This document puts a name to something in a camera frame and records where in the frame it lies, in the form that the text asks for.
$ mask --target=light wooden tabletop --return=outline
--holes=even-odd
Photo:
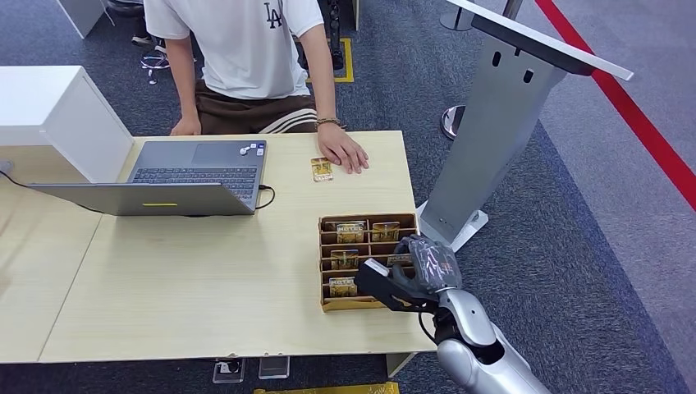
[[[312,181],[315,135],[264,137],[263,183],[277,196],[253,217],[103,216],[40,360],[433,350],[414,314],[325,314],[319,305],[319,217],[415,211],[401,133],[352,135],[371,168],[348,175],[334,167],[325,183]],[[124,177],[142,144],[156,139],[136,139]]]
[[[84,181],[52,147],[0,147],[20,182]],[[0,179],[0,363],[39,359],[102,215]]]

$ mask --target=hand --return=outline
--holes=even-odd
[[[169,135],[200,135],[200,121],[197,117],[183,117]]]
[[[368,154],[334,123],[319,125],[317,143],[319,150],[331,163],[343,166],[349,174],[353,171],[360,174],[362,168],[369,168]]]

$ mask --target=laptop cable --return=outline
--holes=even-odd
[[[23,184],[21,184],[20,182],[15,181],[14,179],[12,179],[12,177],[9,176],[9,175],[7,175],[7,173],[4,172],[3,170],[0,170],[0,175],[3,175],[4,177],[6,177],[8,181],[10,181],[12,184],[14,184],[14,185],[16,185],[16,186],[24,187],[25,189],[31,189],[31,188],[28,187],[27,185],[23,185]],[[267,206],[269,206],[269,205],[276,199],[276,191],[275,191],[275,189],[273,189],[271,186],[266,186],[266,185],[259,185],[259,190],[270,190],[271,193],[272,193],[272,194],[271,194],[271,199],[270,199],[266,204],[259,205],[258,207],[256,207],[256,209],[266,208]],[[87,207],[85,207],[84,205],[80,205],[80,204],[76,204],[76,203],[73,203],[73,204],[77,205],[77,206],[80,207],[80,208],[87,209],[87,210],[90,211],[90,212],[104,214],[104,212],[101,212],[101,211],[98,211],[98,210],[92,209],[92,208],[87,208]]]
[[[7,175],[7,173],[4,172],[3,170],[0,170],[0,175],[5,176],[5,177],[7,178],[7,180],[10,181],[11,183],[13,183],[14,185],[17,185],[17,186],[19,186],[19,187],[24,187],[25,189],[31,189],[31,188],[28,187],[27,185],[23,185],[23,184],[21,184],[20,182],[15,181],[14,179],[12,179],[12,177],[9,176],[9,175]],[[77,205],[77,206],[80,207],[80,208],[87,209],[88,211],[91,211],[91,212],[94,212],[94,213],[101,213],[101,214],[104,214],[104,212],[101,212],[101,211],[98,211],[98,210],[92,209],[92,208],[87,208],[87,207],[85,207],[84,205],[80,205],[80,204],[77,204],[77,203],[73,203],[73,204]]]
[[[266,185],[259,185],[259,190],[270,190],[272,193],[271,199],[266,204],[259,205],[258,207],[256,207],[256,209],[266,208],[276,199],[276,191],[271,186],[266,186]]]

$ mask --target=laptop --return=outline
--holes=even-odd
[[[126,183],[29,185],[116,216],[252,215],[265,140],[148,141]]]

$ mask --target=brown shorts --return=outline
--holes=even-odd
[[[240,100],[214,92],[196,81],[196,107],[202,134],[277,134],[315,132],[312,96]]]

